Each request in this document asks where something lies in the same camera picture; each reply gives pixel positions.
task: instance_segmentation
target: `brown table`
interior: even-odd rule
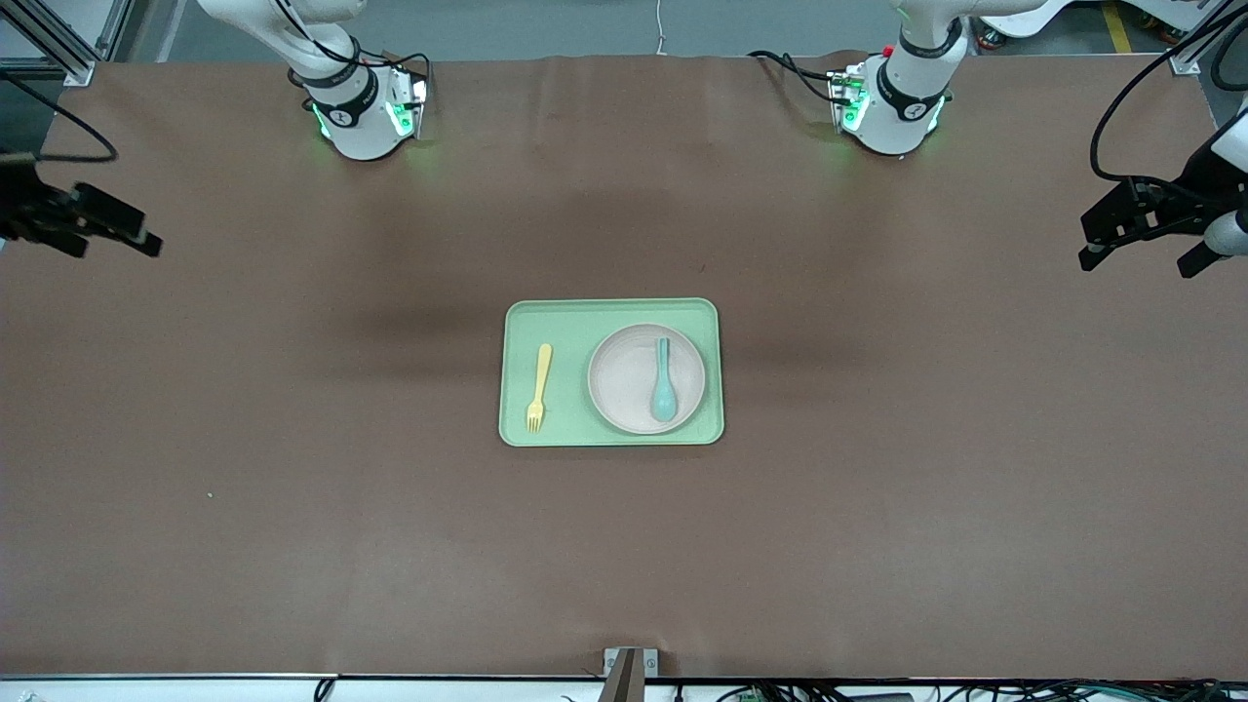
[[[1248,678],[1248,267],[1076,261],[1144,61],[968,60],[905,160],[753,60],[446,65],[373,164],[281,65],[100,66],[122,159],[44,174],[167,244],[0,257],[0,670]],[[498,438],[510,304],[691,295],[720,442]]]

